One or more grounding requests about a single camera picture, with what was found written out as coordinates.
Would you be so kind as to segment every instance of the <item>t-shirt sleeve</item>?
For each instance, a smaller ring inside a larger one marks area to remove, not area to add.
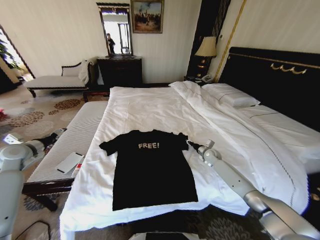
[[[176,139],[177,139],[177,143],[179,144],[179,147],[182,150],[188,150],[189,149],[189,145],[187,143],[188,140],[188,136],[184,135],[183,133],[179,133],[178,135],[176,135]]]
[[[121,144],[121,135],[116,136],[114,139],[110,141],[104,141],[99,145],[99,147],[106,151],[107,156],[110,156],[118,151]]]

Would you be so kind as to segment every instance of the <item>black t-shirt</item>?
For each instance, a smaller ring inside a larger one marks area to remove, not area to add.
[[[100,144],[118,152],[113,180],[113,211],[197,202],[195,180],[182,150],[187,136],[159,130],[133,130]]]

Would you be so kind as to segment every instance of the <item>dark wooden dresser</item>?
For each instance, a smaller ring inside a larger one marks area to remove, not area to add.
[[[142,58],[139,56],[106,56],[97,59],[105,88],[140,87]]]

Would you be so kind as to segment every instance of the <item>lamp shade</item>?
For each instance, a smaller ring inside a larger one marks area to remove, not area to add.
[[[214,57],[216,53],[216,37],[215,36],[205,36],[195,55],[202,57]]]

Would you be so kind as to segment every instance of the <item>white bedsheet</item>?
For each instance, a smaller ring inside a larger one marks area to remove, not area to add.
[[[248,211],[245,202],[191,148],[183,154],[191,167],[199,202],[112,211],[117,153],[107,156],[99,144],[131,130],[181,132],[199,144],[212,139],[222,158],[261,192],[283,200],[298,213],[305,209],[307,175],[286,147],[235,108],[220,104],[198,85],[176,82],[171,86],[111,89],[101,123],[60,216],[62,239],[64,231],[103,228],[177,209],[200,210],[209,204],[240,215]]]

